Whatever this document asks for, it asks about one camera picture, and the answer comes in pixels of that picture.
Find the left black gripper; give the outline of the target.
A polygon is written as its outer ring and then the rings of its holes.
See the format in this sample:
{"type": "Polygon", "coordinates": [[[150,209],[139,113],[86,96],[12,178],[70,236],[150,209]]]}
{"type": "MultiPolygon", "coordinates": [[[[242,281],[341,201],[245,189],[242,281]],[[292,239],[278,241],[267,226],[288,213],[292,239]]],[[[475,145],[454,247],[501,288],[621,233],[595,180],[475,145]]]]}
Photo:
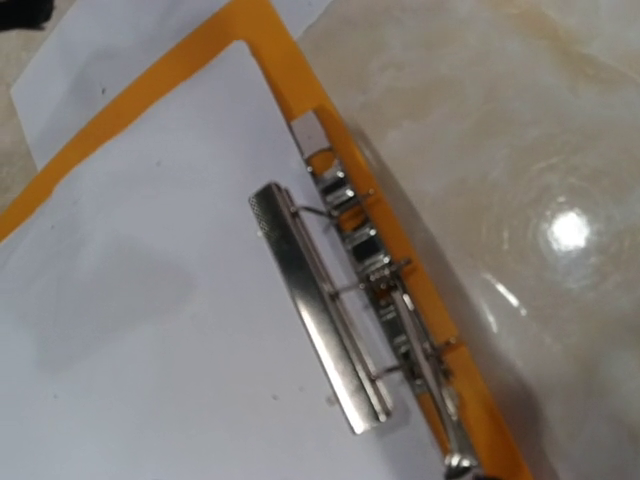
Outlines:
{"type": "Polygon", "coordinates": [[[0,29],[42,30],[51,20],[54,0],[4,0],[0,3],[0,29]]]}

